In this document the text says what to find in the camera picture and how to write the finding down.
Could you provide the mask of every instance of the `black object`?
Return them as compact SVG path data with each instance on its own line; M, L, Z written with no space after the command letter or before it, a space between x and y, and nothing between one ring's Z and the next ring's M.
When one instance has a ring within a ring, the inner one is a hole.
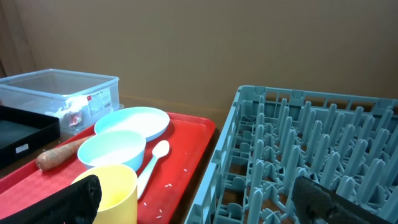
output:
M323 219L329 224L390 223L306 177L297 177L292 200L300 224Z
M0 106L0 168L40 149L60 135L58 118Z
M95 175L0 220L0 224L92 224L102 197Z

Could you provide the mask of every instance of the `blue plate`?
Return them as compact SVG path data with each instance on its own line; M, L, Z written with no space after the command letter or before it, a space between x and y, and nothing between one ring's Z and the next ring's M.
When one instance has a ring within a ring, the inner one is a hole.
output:
M150 107L133 107L110 113L101 118L94 127L96 134L128 130L143 135L147 142L166 131L170 123L168 114Z

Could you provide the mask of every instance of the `red tray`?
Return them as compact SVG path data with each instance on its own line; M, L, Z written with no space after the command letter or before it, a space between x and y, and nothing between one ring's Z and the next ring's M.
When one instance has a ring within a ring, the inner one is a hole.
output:
M170 124L166 132L147 144L144 163L137 171L139 175L148 164L152 149L159 141L169 141L170 153L156 165L146 191L138 201L137 219L140 224L170 221L215 131L215 124L209 119L168 114ZM64 144L92 134L93 126ZM50 171L38 170L35 161L26 164L0 180L0 219L70 185L85 170L76 156Z

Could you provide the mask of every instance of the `spoon handle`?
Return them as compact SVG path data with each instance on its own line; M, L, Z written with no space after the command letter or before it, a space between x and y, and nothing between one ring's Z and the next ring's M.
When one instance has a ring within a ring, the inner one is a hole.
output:
M142 171L141 175L138 177L138 185L137 185L137 198L138 200L141 198L142 193L145 191L145 187L148 184L148 180L152 171L155 168L157 162L157 158L155 156L149 161L147 167L145 167L144 171Z

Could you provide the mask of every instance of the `sweet potato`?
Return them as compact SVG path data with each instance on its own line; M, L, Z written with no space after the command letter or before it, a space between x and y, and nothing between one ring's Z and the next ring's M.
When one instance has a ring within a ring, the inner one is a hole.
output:
M49 170L59 166L72 155L77 153L79 147L90 137L92 136L88 136L41 153L36 158L37 167L41 170Z

